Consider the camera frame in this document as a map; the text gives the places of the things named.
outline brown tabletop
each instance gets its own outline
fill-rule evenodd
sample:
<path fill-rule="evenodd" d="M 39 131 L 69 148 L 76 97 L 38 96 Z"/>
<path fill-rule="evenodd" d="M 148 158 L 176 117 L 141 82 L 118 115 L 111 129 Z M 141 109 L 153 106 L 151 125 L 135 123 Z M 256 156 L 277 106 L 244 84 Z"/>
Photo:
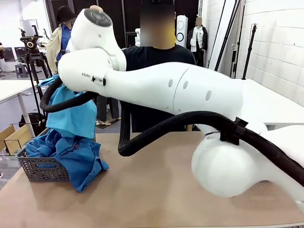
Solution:
<path fill-rule="evenodd" d="M 304 222 L 292 199 L 269 182 L 229 199 L 201 188 L 191 173 L 199 132 L 170 133 L 132 157 L 118 154 L 118 138 L 96 135 L 110 169 L 83 193 L 69 183 L 29 182 L 19 170 L 0 191 L 0 227 L 286 227 Z"/>

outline blue cloth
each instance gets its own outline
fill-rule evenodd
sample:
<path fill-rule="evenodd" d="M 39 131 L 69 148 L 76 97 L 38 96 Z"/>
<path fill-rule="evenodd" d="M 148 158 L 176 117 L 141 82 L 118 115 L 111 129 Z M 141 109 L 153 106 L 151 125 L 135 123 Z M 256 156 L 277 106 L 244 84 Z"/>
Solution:
<path fill-rule="evenodd" d="M 67 48 L 68 41 L 71 39 L 71 29 L 68 28 L 65 24 L 62 24 L 61 27 L 62 35 L 61 35 L 61 50 L 65 50 Z M 57 61 L 61 59 L 61 57 L 64 55 L 64 53 L 58 53 L 57 55 Z"/>
<path fill-rule="evenodd" d="M 102 170 L 109 169 L 99 157 L 100 144 L 82 137 L 62 137 L 54 129 L 26 146 L 28 157 L 53 157 L 67 170 L 73 187 L 82 192 Z"/>
<path fill-rule="evenodd" d="M 42 85 L 49 85 L 53 82 L 52 78 L 44 80 Z M 81 93 L 69 90 L 65 85 L 58 88 L 50 99 L 50 105 L 55 105 L 68 99 L 77 97 Z M 59 112 L 49 113 L 47 127 L 60 132 L 63 137 L 74 138 L 81 136 L 88 139 L 95 137 L 95 121 L 97 107 L 93 101 L 83 105 L 68 108 Z"/>

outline white shirt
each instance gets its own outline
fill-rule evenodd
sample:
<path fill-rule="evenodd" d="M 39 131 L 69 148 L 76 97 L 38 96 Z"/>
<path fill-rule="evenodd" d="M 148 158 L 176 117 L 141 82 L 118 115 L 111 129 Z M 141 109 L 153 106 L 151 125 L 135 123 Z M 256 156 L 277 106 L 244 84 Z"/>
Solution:
<path fill-rule="evenodd" d="M 196 26 L 196 27 L 194 27 L 192 39 L 190 40 L 191 51 L 192 52 L 196 52 L 196 40 L 199 43 L 199 47 L 200 48 L 203 47 L 203 35 L 204 35 L 204 31 L 203 31 L 203 27 L 202 26 Z"/>

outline black bag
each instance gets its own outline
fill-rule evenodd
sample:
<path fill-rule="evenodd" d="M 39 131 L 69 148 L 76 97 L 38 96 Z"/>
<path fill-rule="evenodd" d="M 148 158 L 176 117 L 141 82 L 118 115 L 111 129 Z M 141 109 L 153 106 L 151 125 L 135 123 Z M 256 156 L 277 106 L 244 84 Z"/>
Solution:
<path fill-rule="evenodd" d="M 41 121 L 39 118 L 39 113 L 29 113 L 29 119 L 32 123 L 32 127 L 35 133 L 35 136 L 38 136 L 41 132 L 43 132 L 46 128 L 46 118 L 43 114 L 41 114 Z M 24 116 L 21 115 L 21 120 L 19 122 L 19 127 L 22 127 L 25 124 Z"/>

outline plastic basket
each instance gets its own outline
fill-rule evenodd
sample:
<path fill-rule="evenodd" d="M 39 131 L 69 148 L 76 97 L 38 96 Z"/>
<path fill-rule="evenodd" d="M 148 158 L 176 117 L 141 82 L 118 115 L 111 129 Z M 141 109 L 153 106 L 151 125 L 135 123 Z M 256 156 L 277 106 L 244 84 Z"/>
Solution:
<path fill-rule="evenodd" d="M 39 136 L 46 134 L 47 128 Z M 18 158 L 29 181 L 60 182 L 69 181 L 65 167 L 54 158 L 29 158 L 25 148 L 16 157 Z"/>

